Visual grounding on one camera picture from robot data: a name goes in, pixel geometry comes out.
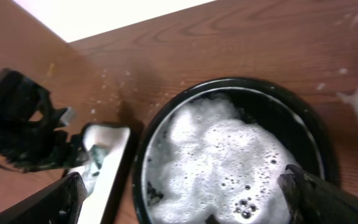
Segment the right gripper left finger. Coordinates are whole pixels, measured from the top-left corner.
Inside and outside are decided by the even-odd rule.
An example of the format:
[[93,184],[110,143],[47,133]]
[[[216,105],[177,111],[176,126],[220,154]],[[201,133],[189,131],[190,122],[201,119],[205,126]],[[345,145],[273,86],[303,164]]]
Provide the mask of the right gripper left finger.
[[70,173],[0,213],[0,224],[77,224],[87,197],[81,175]]

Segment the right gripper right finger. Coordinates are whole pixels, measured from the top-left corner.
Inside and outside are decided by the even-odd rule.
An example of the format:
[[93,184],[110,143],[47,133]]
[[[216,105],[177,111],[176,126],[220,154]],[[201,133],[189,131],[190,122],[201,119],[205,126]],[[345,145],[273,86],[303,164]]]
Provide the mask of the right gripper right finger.
[[289,164],[279,176],[291,223],[358,224],[358,197]]

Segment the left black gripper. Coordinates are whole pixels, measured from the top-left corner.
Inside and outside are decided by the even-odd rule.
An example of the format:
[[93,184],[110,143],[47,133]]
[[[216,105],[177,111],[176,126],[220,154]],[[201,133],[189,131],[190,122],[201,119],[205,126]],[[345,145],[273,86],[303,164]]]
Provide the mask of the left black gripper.
[[74,134],[69,141],[67,137],[68,133],[55,131],[44,142],[14,151],[7,159],[23,173],[82,166],[89,160],[82,136]]

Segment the black rectangular tray with foam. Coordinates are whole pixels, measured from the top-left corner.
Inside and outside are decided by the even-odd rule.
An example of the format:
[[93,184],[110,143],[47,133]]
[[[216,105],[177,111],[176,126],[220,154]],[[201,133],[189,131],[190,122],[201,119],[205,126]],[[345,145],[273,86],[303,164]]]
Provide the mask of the black rectangular tray with foam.
[[77,223],[112,223],[127,175],[138,135],[117,123],[88,123],[81,130],[81,143],[89,159],[68,169],[81,175],[87,194],[78,213]]

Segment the round black tray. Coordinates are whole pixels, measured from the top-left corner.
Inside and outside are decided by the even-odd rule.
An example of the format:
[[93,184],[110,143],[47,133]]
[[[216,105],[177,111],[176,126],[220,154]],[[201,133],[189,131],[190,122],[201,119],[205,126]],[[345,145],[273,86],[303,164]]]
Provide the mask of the round black tray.
[[341,183],[312,107],[266,80],[208,80],[171,99],[146,129],[132,178],[137,219],[288,223],[277,180],[289,164]]

